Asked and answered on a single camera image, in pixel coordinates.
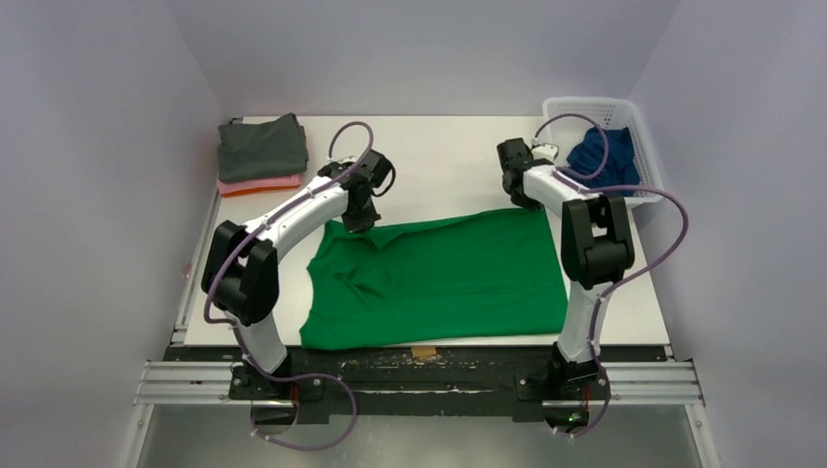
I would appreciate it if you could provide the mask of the green t-shirt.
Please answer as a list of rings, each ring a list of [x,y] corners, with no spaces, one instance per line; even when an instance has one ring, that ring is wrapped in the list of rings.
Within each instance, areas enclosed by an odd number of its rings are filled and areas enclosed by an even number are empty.
[[[328,222],[307,268],[304,347],[553,334],[568,294],[547,216],[500,209],[364,233]]]

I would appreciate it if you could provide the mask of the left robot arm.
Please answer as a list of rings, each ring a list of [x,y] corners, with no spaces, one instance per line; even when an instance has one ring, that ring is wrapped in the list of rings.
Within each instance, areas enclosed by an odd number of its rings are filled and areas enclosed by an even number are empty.
[[[390,160],[374,150],[352,162],[332,161],[276,209],[244,224],[227,220],[216,228],[201,280],[204,309],[223,312],[243,361],[255,370],[253,386],[265,398],[282,397],[296,380],[273,317],[280,261],[336,218],[349,233],[373,228],[380,219],[374,198],[393,186],[396,174]]]

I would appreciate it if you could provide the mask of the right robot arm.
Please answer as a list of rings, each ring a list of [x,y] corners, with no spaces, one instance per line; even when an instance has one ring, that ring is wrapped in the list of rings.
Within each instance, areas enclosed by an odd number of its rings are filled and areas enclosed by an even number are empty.
[[[599,373],[599,341],[610,288],[624,279],[635,252],[625,198],[590,192],[542,158],[543,149],[511,138],[496,146],[496,154],[501,184],[512,204],[546,209],[561,221],[560,261],[570,280],[570,294],[547,382],[555,394],[569,397]]]

